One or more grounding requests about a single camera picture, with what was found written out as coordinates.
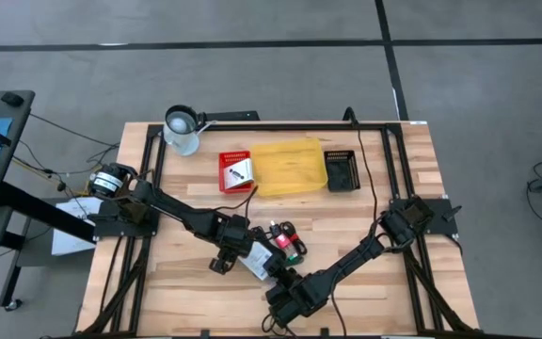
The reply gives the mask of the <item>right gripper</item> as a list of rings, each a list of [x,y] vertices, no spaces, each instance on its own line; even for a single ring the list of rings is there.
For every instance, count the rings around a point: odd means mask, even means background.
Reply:
[[[325,272],[302,278],[294,269],[284,270],[283,280],[265,293],[269,314],[275,324],[286,329],[299,316],[309,317],[324,307],[329,299],[334,279]]]

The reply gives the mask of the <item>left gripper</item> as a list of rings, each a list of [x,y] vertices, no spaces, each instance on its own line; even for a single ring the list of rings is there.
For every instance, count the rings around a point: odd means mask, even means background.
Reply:
[[[218,274],[231,271],[238,257],[247,257],[254,242],[254,235],[248,228],[249,220],[238,215],[218,215],[211,241],[219,248],[209,268]],[[273,253],[263,264],[269,277],[276,277],[285,267],[285,254]]]

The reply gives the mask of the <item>yellow translucent plastic bin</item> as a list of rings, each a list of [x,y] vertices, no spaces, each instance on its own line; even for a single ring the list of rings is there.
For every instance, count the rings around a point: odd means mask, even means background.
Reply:
[[[324,154],[318,138],[257,144],[249,150],[260,196],[310,192],[327,183]]]

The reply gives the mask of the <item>black plastic basket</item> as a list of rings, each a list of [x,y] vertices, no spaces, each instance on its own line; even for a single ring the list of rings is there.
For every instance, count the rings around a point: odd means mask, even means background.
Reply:
[[[327,188],[330,192],[360,189],[359,170],[354,151],[324,151],[324,159]]]

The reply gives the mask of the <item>red plastic basket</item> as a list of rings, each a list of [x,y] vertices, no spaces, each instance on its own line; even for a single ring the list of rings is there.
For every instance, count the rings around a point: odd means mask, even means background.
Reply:
[[[229,167],[238,164],[238,169],[244,169],[247,173],[241,173],[244,180],[238,179],[230,173]],[[246,193],[253,188],[252,163],[249,151],[225,152],[218,157],[218,187],[219,191],[232,193]]]

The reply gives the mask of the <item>black power strip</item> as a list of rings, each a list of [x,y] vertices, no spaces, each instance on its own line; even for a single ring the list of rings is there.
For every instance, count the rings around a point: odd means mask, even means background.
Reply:
[[[206,113],[208,121],[259,121],[260,116],[257,111],[229,111]]]

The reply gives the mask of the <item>white paper sheet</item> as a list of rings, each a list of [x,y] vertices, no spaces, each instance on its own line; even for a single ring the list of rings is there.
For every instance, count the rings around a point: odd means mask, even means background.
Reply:
[[[70,199],[67,202],[59,202],[56,207],[74,217],[80,218],[92,227],[95,223],[88,219],[88,215],[98,214],[103,201],[95,197]],[[78,237],[69,235],[59,230],[54,230],[51,254],[61,256],[76,253],[83,250],[93,250],[95,245]]]

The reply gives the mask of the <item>grey desk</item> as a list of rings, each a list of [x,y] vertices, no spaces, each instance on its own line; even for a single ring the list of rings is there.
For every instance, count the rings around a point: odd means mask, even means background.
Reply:
[[[1,100],[5,92],[0,91],[0,118],[11,118],[11,124],[7,133],[7,138],[11,144],[4,146],[0,151],[0,185],[4,183],[4,177],[8,171],[11,157],[18,146],[31,110],[31,105],[35,99],[35,92],[33,90],[12,90],[11,93],[22,97],[24,101],[18,107],[8,105]]]

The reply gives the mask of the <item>black computer mouse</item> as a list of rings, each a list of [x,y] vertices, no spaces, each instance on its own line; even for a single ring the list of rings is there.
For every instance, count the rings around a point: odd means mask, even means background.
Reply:
[[[10,105],[12,107],[20,107],[24,104],[24,98],[20,95],[13,93],[13,92],[5,92],[2,97],[1,101],[4,102],[7,105]]]

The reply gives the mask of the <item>black aluminium table frame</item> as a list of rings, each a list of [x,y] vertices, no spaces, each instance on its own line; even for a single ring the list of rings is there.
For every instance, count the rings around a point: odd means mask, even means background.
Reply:
[[[220,153],[309,137],[319,139],[323,153],[355,152],[360,189],[330,192],[326,183],[310,192],[263,197],[253,179],[249,192],[219,191]],[[200,135],[199,149],[190,156],[175,153],[157,125],[129,122],[117,160],[192,207],[247,215],[249,227],[263,229],[286,255],[285,266],[302,276],[333,265],[369,233],[391,246],[373,222],[393,200],[445,199],[429,130],[413,122],[221,122]],[[321,328],[342,339],[482,336],[461,253],[444,236],[420,234],[404,251],[367,262],[338,283],[323,308],[282,329],[265,298],[274,278],[259,280],[238,259],[226,274],[213,272],[209,264],[219,248],[158,213],[156,235],[97,243],[78,337],[198,339],[201,330],[209,330],[211,337],[228,339],[308,339],[320,337]],[[281,225],[293,250],[278,247],[271,221]]]

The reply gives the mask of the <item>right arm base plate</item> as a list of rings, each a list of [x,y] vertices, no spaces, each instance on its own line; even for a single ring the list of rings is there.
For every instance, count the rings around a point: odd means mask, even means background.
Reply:
[[[397,242],[420,234],[454,235],[458,233],[454,216],[460,209],[447,199],[415,195],[390,202],[380,225]]]

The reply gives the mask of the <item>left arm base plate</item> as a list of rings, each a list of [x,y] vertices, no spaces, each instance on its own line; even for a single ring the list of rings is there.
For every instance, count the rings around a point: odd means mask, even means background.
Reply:
[[[94,234],[97,237],[146,237],[157,234],[159,213],[148,211],[135,214],[127,210],[112,209],[90,214],[88,220],[95,223]]]

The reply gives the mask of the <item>black desk support frame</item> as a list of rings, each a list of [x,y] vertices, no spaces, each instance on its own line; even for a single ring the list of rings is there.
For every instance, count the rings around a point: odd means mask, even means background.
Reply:
[[[73,235],[89,243],[93,241],[94,228],[84,220],[36,198],[8,183],[0,185],[0,248],[20,251],[28,239],[7,231],[13,212],[38,220],[61,232]]]

